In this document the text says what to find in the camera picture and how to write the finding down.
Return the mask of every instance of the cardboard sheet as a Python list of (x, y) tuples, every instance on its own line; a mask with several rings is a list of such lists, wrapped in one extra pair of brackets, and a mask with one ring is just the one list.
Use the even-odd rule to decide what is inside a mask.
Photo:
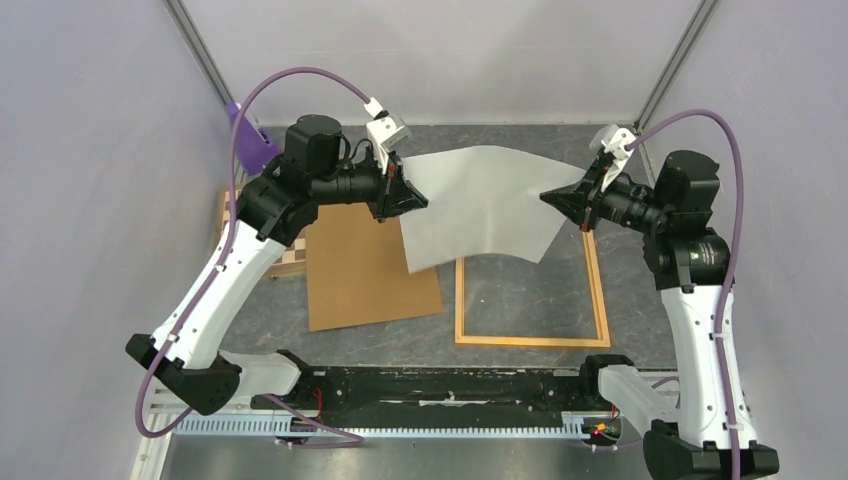
[(403, 166), (406, 178), (430, 200), (427, 208), (400, 217), (410, 272), (483, 253), (538, 263), (566, 220), (539, 194), (585, 173), (495, 146), (408, 157)]
[(306, 239), (310, 331), (444, 312), (436, 270), (408, 273), (397, 218), (377, 223), (365, 204), (322, 206)]

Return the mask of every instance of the wooden frame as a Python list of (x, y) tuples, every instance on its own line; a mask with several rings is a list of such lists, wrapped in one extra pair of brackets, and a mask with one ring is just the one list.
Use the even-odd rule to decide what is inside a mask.
[(542, 338), (542, 337), (495, 337), (465, 334), (465, 259), (456, 260), (456, 327), (454, 335), (460, 345), (492, 345), (511, 347), (577, 347), (609, 348), (609, 326), (604, 306), (604, 291), (598, 269), (598, 254), (595, 251), (593, 232), (583, 233), (583, 251), (586, 254), (586, 269), (589, 274), (589, 290), (592, 293), (592, 308), (595, 315), (596, 338)]

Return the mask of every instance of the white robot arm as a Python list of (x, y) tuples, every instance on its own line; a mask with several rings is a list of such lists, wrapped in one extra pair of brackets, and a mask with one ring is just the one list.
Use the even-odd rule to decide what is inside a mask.
[[(542, 193), (540, 199), (583, 231), (607, 219), (643, 234), (644, 259), (674, 336), (680, 409), (651, 389), (626, 357), (590, 356), (584, 367), (597, 381), (597, 393), (643, 437), (645, 463), (654, 479), (725, 478), (731, 430), (745, 452), (745, 478), (774, 473), (777, 452), (758, 443), (742, 393), (731, 329), (732, 292), (718, 323), (714, 317), (730, 259), (727, 243), (707, 226), (720, 186), (718, 164), (700, 153), (676, 151), (666, 158), (654, 188), (634, 183), (621, 173), (629, 157), (618, 140), (628, 138), (621, 130), (613, 125), (599, 133), (593, 141), (597, 156), (580, 182)], [(734, 405), (725, 404), (722, 367), (729, 372)]]
[[(366, 125), (371, 145), (355, 165), (351, 158), (339, 159), (342, 142), (346, 152), (350, 143), (336, 120), (307, 115), (289, 127), (285, 153), (242, 189), (235, 222), (227, 224), (177, 309), (152, 336), (133, 335), (127, 343), (127, 353), (145, 368), (160, 355), (155, 376), (198, 413), (214, 413), (234, 396), (285, 395), (297, 382), (300, 370), (283, 354), (239, 355), (218, 349), (250, 291), (286, 246), (315, 221), (319, 205), (363, 202), (377, 221), (427, 206), (427, 199), (404, 179), (402, 162), (392, 149), (408, 134), (406, 126), (376, 100), (366, 107), (377, 118)], [(233, 227), (230, 253), (219, 265)], [(213, 269), (214, 281), (173, 334)], [(168, 340), (163, 356), (160, 351)]]

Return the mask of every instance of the white panel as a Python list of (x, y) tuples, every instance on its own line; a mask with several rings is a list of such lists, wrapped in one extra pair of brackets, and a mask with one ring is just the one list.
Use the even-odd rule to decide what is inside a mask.
[[(739, 137), (734, 338), (760, 441), (778, 449), (784, 479), (848, 478), (848, 419), (818, 420), (848, 392), (846, 18), (846, 2), (721, 2), (655, 117), (710, 108)], [(721, 130), (683, 120), (648, 147), (655, 167), (680, 148), (721, 164), (715, 223), (729, 238), (735, 187)]]
[(406, 179), (430, 202), (400, 216), (411, 273), (484, 253), (539, 263), (565, 222), (539, 194), (586, 173), (494, 145), (407, 157), (403, 164)]
[[(633, 120), (697, 0), (185, 0), (233, 95), (330, 69), (411, 123)], [(327, 81), (284, 81), (264, 124), (365, 116)]]
[(0, 477), (116, 480), (151, 332), (209, 254), (228, 125), (159, 1), (0, 13)]

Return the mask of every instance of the purple cable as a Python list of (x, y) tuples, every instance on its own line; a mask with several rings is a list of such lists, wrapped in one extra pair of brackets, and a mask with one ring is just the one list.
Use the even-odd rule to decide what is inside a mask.
[(343, 442), (343, 443), (318, 443), (318, 444), (315, 444), (315, 445), (310, 445), (308, 443), (304, 444), (304, 445), (291, 444), (291, 448), (295, 448), (295, 449), (299, 449), (299, 450), (327, 450), (327, 449), (330, 449), (330, 448), (358, 447), (358, 446), (362, 445), (363, 443), (365, 443), (365, 439), (360, 437), (359, 435), (356, 435), (354, 433), (348, 433), (348, 432), (345, 432), (343, 430), (339, 430), (338, 428), (333, 428), (333, 427), (324, 425), (322, 423), (318, 423), (315, 420), (312, 420), (311, 418), (307, 417), (306, 415), (304, 415), (304, 414), (298, 412), (297, 410), (293, 409), (292, 407), (288, 406), (285, 402), (283, 402), (282, 400), (277, 398), (276, 395), (271, 395), (270, 393), (266, 393), (265, 395), (262, 395), (262, 396), (265, 397), (266, 399), (270, 400), (271, 402), (273, 402), (275, 405), (279, 406), (283, 410), (291, 413), (295, 417), (297, 417), (300, 420), (312, 425), (315, 428), (320, 428), (321, 430), (326, 430), (330, 433), (335, 433), (336, 435), (339, 435), (339, 436), (342, 436), (342, 437), (347, 437), (347, 438), (351, 439), (350, 442)]
[[(238, 137), (238, 127), (241, 125), (242, 120), (244, 120), (245, 113), (247, 113), (248, 107), (253, 103), (253, 100), (265, 90), (269, 85), (280, 80), (281, 78), (288, 77), (289, 75), (294, 75), (298, 73), (311, 73), (314, 75), (321, 75), (323, 77), (329, 78), (330, 80), (334, 80), (337, 83), (341, 84), (343, 87), (347, 88), (354, 95), (360, 98), (364, 103), (368, 103), (371, 99), (362, 92), (362, 90), (358, 89), (355, 85), (348, 82), (344, 78), (336, 75), (335, 73), (328, 72), (327, 70), (323, 70), (321, 68), (315, 67), (295, 67), (289, 68), (287, 70), (283, 70), (277, 72), (270, 77), (266, 78), (262, 81), (256, 88), (250, 92), (250, 95), (242, 103), (242, 107), (239, 110), (236, 117), (233, 119), (233, 128), (230, 134), (230, 151), (229, 151), (229, 183), (227, 185), (230, 192), (230, 203), (229, 203), (229, 211), (230, 218), (236, 218), (236, 144)], [(216, 265), (224, 265), (227, 261), (227, 257), (230, 255), (230, 250), (233, 248), (233, 242), (236, 239), (236, 230), (237, 230), (237, 222), (229, 222), (229, 228), (227, 229), (227, 240), (224, 242), (224, 248), (221, 250), (221, 255), (218, 256), (218, 260), (216, 261)], [(191, 297), (188, 304), (186, 305), (186, 309), (180, 314), (177, 318), (177, 321), (174, 323), (174, 327), (171, 329), (170, 335), (176, 336), (180, 333), (180, 330), (183, 328), (183, 325), (188, 320), (189, 315), (200, 302), (200, 299), (203, 298), (203, 294), (209, 290), (209, 287), (212, 285), (212, 282), (215, 280), (215, 277), (218, 276), (218, 270), (213, 268), (209, 275), (203, 280), (203, 283), (200, 285), (200, 288), (197, 289), (197, 293)], [(168, 353), (168, 350), (171, 348), (170, 340), (165, 340), (162, 343), (162, 347), (156, 352), (156, 356), (153, 357), (153, 361), (150, 362), (150, 367), (147, 369), (147, 372), (144, 374), (144, 378), (141, 381), (141, 386), (138, 389), (138, 397), (136, 397), (135, 402), (135, 426), (138, 428), (139, 433), (147, 438), (157, 438), (165, 435), (166, 433), (173, 430), (185, 417), (191, 413), (191, 408), (187, 408), (183, 413), (181, 413), (176, 420), (174, 420), (170, 425), (159, 430), (157, 432), (148, 430), (144, 425), (144, 399), (147, 394), (147, 389), (150, 387), (150, 382), (153, 380), (153, 375), (156, 369), (159, 367), (159, 364), (162, 363), (162, 359)]]
[[(660, 380), (659, 382), (651, 385), (651, 388), (653, 388), (653, 389), (660, 388), (661, 386), (665, 385), (668, 382), (678, 382), (678, 383), (680, 383), (680, 377), (665, 377), (662, 380)], [(680, 408), (680, 395), (677, 396), (677, 404), (674, 406), (674, 408)]]
[[(727, 275), (724, 277), (724, 282), (721, 285), (721, 292), (718, 296), (718, 304), (716, 305), (716, 313), (714, 316), (714, 327), (716, 334), (722, 332), (724, 326), (724, 307), (727, 305), (727, 297), (730, 295), (730, 288), (733, 286), (733, 276), (736, 273), (736, 262), (739, 260), (739, 241), (742, 236), (742, 210), (745, 205), (745, 188), (742, 177), (742, 155), (739, 153), (739, 143), (736, 141), (736, 135), (730, 129), (727, 121), (712, 110), (695, 109), (686, 110), (673, 115), (655, 126), (643, 132), (636, 140), (625, 146), (626, 150), (633, 150), (645, 140), (653, 137), (657, 132), (671, 125), (672, 123), (682, 120), (686, 117), (704, 116), (713, 119), (727, 136), (727, 141), (730, 143), (730, 154), (733, 157), (733, 167), (736, 173), (736, 216), (733, 220), (733, 239), (730, 242), (730, 260), (727, 264)], [(724, 348), (724, 339), (721, 336), (715, 337), (716, 353), (718, 356), (719, 370), (721, 370), (721, 386), (724, 393), (724, 403), (727, 408), (727, 423), (736, 425), (736, 405), (733, 401), (733, 391), (730, 387), (730, 369), (727, 366), (727, 351)], [(735, 428), (729, 428), (730, 435), (730, 458), (731, 458), (731, 479), (740, 480), (741, 478), (741, 452), (739, 451), (739, 432)]]

